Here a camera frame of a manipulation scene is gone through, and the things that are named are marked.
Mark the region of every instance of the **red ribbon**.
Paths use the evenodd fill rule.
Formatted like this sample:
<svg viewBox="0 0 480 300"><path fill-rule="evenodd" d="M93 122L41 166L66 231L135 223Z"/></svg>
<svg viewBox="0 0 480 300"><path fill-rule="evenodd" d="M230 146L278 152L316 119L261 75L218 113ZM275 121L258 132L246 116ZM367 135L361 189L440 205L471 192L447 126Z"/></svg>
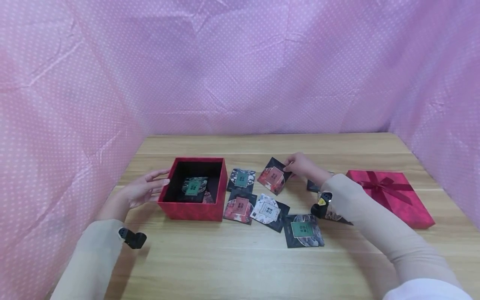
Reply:
<svg viewBox="0 0 480 300"><path fill-rule="evenodd" d="M412 205L410 198L400 193L399 191L413 191L409 184L394 183L395 181L390 177L385 177L378 181L377 175L373 171L367 171L370 181L360 181L359 184L368 190L372 190L372 198L383 205L386 209L392 212L392 207L387 200L385 193L394 196L402 202Z"/></svg>

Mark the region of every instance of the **black clip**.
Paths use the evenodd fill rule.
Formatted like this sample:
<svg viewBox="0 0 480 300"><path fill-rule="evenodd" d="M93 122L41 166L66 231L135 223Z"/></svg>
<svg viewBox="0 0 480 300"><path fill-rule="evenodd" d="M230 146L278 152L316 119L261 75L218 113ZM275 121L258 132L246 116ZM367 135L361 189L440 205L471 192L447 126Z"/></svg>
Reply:
<svg viewBox="0 0 480 300"><path fill-rule="evenodd" d="M132 249L140 249L145 244L147 236L144 233L137 232L134 233L131 230L128 230L125 227L120 228L119 230L120 237L125 240L125 243L130 246Z"/></svg>

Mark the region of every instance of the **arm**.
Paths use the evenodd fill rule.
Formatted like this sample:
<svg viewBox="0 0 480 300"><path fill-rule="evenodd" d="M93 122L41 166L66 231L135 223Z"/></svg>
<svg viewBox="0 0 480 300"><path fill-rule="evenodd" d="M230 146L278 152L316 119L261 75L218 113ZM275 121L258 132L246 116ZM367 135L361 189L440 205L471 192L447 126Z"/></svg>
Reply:
<svg viewBox="0 0 480 300"><path fill-rule="evenodd" d="M332 177L302 153L291 155L285 165L285 171L305 176L321 186L322 191L332 193L330 205L386 255L401 283L430 278L460 288L445 259L407 224L367 195L360 185L343 174Z"/></svg>
<svg viewBox="0 0 480 300"><path fill-rule="evenodd" d="M55 288L51 300L103 299L113 268L120 255L123 239L120 228L131 208L156 201L156 193L168 184L155 180L168 169L142 176L108 199L95 222L90 224L77 242L70 262Z"/></svg>

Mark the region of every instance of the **right hand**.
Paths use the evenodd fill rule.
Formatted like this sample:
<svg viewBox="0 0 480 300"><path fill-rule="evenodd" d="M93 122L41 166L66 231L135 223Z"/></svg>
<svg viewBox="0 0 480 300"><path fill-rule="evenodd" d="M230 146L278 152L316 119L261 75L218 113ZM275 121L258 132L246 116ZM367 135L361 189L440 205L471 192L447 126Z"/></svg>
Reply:
<svg viewBox="0 0 480 300"><path fill-rule="evenodd" d="M283 163L286 167L284 172L293 172L296 175L304 176L312 181L320 181L321 184L327 181L332 175L324 169L318 167L302 152L290 155Z"/></svg>

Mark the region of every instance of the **pink fabric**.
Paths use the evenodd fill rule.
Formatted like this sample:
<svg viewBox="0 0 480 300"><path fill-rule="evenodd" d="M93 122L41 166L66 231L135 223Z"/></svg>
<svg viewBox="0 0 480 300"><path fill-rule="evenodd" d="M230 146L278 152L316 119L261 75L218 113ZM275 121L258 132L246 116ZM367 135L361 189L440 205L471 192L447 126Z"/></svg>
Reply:
<svg viewBox="0 0 480 300"><path fill-rule="evenodd" d="M0 299L40 299L148 134L398 134L480 226L480 2L3 0Z"/></svg>

